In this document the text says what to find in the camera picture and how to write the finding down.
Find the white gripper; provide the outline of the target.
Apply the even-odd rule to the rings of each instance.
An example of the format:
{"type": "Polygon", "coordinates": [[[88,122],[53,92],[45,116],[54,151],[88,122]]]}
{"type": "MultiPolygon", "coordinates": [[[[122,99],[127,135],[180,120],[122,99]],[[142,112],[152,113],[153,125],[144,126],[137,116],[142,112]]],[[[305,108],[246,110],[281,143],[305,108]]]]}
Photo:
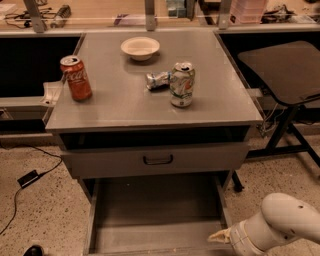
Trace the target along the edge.
{"type": "Polygon", "coordinates": [[[260,222],[247,219],[234,224],[231,229],[223,229],[211,234],[207,241],[228,244],[231,241],[232,248],[237,256],[259,256],[264,252],[258,247],[258,238],[262,237],[260,222]]]}

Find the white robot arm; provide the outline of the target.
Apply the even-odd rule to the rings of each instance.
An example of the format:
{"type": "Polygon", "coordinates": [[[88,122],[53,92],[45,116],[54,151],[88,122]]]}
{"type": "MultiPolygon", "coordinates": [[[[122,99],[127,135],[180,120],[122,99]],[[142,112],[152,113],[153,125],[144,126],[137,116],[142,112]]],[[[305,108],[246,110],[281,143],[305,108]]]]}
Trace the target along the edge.
{"type": "Polygon", "coordinates": [[[230,244],[237,256],[264,255],[299,239],[320,243],[320,212],[284,193],[267,195],[255,215],[208,237],[230,244]]]}

